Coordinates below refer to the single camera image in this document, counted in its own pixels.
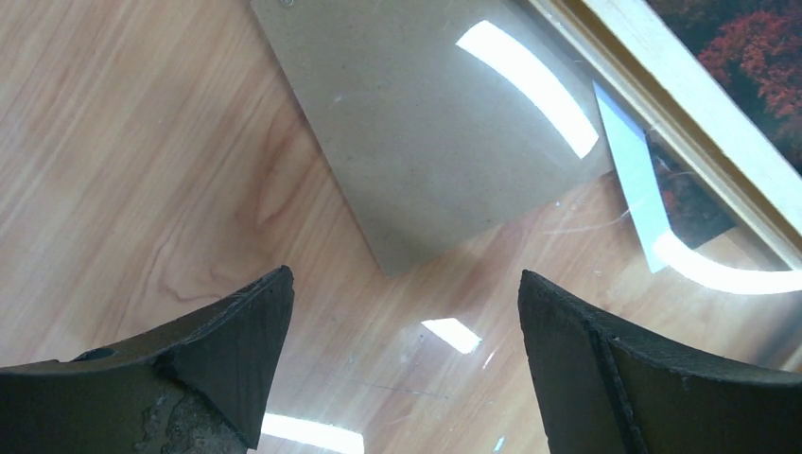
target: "wooden floor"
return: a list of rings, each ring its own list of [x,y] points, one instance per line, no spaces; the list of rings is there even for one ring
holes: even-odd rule
[[[739,231],[701,252],[766,263]],[[649,274],[614,175],[386,279],[245,0],[0,0],[0,258],[0,366],[73,358],[291,266],[268,412],[361,434],[368,453],[548,451],[523,269],[773,366],[800,311]],[[479,347],[421,325],[444,318]],[[320,451],[269,435],[259,449]]]

